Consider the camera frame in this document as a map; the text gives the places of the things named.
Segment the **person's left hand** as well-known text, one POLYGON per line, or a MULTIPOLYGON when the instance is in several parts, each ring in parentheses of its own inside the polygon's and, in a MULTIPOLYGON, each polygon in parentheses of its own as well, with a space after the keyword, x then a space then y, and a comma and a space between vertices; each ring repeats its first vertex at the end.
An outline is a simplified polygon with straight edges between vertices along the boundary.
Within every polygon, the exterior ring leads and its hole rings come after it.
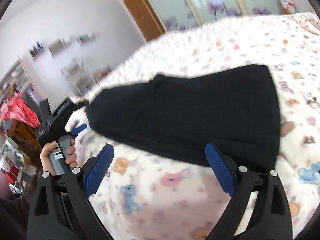
MULTIPOLYGON (((42 151, 40 153, 40 160, 42 163, 42 169, 43 172, 50 172, 52 175, 55 175, 54 168, 52 166, 52 163, 49 158, 50 152, 52 152, 56 148, 57 142, 53 141, 51 143, 47 143, 42 148, 42 151)), ((65 163, 71 167, 77 167, 78 163, 76 162, 77 156, 75 153, 75 140, 71 139, 71 145, 67 148, 66 152, 69 155, 68 158, 65 160, 65 163)))

